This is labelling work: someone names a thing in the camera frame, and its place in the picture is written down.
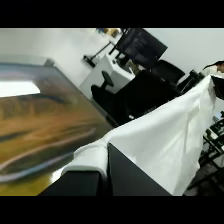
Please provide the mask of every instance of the desk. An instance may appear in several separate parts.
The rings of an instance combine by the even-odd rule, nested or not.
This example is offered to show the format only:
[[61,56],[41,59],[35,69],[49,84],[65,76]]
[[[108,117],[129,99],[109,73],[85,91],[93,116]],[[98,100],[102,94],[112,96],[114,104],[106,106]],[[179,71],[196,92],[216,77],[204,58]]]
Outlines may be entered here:
[[38,195],[111,127],[57,67],[0,64],[3,81],[29,81],[40,93],[0,97],[0,195]]
[[101,86],[104,82],[102,71],[106,71],[113,83],[114,87],[107,86],[107,90],[112,93],[117,93],[120,89],[126,86],[135,75],[133,73],[129,73],[123,70],[117,63],[113,63],[114,57],[105,54],[105,56],[97,63],[97,65],[93,68],[91,73],[85,79],[85,81],[81,84],[80,90],[82,93],[88,98],[92,98],[91,86],[98,85]]

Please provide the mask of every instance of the brown table surface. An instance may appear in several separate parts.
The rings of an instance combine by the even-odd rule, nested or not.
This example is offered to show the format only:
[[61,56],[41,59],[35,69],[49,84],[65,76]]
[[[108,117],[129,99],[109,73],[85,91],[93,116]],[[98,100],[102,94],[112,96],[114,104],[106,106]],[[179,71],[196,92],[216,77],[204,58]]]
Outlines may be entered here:
[[0,98],[0,195],[39,194],[72,152],[111,129],[57,68],[0,64],[0,82],[25,80],[40,94]]

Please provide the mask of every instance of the white desk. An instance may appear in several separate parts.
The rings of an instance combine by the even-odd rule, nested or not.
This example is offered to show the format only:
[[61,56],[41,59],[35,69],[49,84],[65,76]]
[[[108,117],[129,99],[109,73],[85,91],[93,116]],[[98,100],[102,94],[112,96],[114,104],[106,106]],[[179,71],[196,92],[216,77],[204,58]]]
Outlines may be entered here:
[[105,54],[81,84],[80,90],[88,99],[92,98],[91,86],[103,84],[102,71],[106,71],[114,83],[114,87],[107,86],[106,88],[112,93],[117,93],[135,77],[133,73],[123,70],[117,63],[114,64],[113,60],[113,56]]

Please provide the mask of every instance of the monitor screen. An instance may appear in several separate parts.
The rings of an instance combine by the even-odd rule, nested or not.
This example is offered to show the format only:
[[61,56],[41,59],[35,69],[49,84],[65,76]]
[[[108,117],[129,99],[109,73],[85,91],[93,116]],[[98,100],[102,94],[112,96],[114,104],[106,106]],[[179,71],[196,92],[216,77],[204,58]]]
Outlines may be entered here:
[[117,49],[133,62],[151,69],[167,46],[143,28],[131,28],[117,43]]

